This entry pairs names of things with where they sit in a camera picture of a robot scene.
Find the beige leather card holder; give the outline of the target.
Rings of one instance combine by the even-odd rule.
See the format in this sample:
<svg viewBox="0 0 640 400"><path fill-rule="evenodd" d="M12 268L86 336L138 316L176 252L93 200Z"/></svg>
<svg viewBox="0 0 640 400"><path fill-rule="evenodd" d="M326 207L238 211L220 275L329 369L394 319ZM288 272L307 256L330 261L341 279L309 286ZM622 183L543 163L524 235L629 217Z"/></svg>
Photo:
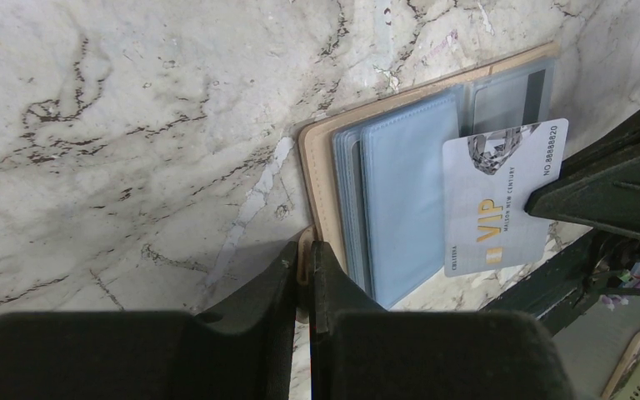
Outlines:
<svg viewBox="0 0 640 400"><path fill-rule="evenodd" d="M381 307L443 267L443 144L544 121L558 52L544 44L302 129L317 238Z"/></svg>

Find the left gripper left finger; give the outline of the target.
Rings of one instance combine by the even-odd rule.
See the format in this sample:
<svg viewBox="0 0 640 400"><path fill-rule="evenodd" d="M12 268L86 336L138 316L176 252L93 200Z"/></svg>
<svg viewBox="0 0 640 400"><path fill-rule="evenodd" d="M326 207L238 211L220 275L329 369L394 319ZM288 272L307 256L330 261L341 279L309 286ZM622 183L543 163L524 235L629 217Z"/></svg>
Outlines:
<svg viewBox="0 0 640 400"><path fill-rule="evenodd" d="M199 314L0 315L0 399L285 399L298 244Z"/></svg>

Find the white VIP card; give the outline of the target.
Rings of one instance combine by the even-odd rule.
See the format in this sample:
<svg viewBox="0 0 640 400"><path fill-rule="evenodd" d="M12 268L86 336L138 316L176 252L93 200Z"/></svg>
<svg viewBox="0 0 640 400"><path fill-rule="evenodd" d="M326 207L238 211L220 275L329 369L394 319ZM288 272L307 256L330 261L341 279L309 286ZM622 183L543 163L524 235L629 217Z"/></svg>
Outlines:
<svg viewBox="0 0 640 400"><path fill-rule="evenodd" d="M535 190L558 179L568 128L559 118L444 143L446 276L542 258L550 222L525 207Z"/></svg>

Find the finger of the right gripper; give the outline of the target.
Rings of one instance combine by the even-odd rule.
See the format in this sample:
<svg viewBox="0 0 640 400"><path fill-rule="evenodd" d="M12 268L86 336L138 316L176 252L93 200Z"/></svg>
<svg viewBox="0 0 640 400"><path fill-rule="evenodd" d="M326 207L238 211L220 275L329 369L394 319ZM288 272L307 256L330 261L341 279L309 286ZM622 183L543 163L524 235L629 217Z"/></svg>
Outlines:
<svg viewBox="0 0 640 400"><path fill-rule="evenodd" d="M640 110L566 159L526 212L640 240Z"/></svg>

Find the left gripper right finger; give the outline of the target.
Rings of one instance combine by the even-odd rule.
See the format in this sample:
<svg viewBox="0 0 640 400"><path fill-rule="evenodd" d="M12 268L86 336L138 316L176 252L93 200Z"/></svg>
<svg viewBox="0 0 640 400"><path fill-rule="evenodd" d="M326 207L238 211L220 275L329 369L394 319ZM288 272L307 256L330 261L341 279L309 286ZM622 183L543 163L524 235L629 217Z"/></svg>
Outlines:
<svg viewBox="0 0 640 400"><path fill-rule="evenodd" d="M548 331L522 312L390 312L314 242L315 399L571 399Z"/></svg>

